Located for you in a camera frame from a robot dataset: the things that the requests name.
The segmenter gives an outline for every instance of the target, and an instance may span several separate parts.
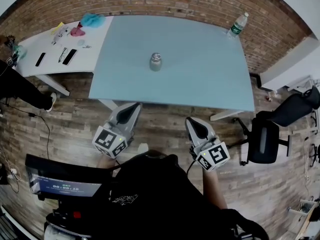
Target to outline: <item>pink object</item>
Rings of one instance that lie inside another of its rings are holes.
[[[84,36],[85,34],[86,32],[82,31],[78,27],[74,27],[73,29],[71,29],[71,36],[73,37],[81,37],[81,36]]]

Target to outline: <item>digital timer display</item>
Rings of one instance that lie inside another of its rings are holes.
[[[40,191],[75,197],[92,197],[101,186],[99,183],[59,180],[37,174],[32,175],[32,182],[31,191],[34,194]]]

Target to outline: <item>red button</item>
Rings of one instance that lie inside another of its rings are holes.
[[[74,212],[73,212],[73,217],[74,217],[75,219],[81,219],[81,213],[80,213],[80,211],[74,211]]]

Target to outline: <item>black pants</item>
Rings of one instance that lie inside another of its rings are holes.
[[[19,97],[38,108],[49,110],[52,98],[42,94],[32,83],[0,60],[0,98]]]

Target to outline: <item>glasses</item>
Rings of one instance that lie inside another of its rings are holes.
[[[65,60],[65,58],[66,58],[65,54],[67,54],[67,53],[68,53],[68,48],[64,47],[63,51],[62,51],[62,53],[60,55],[60,58],[59,58],[59,63]]]

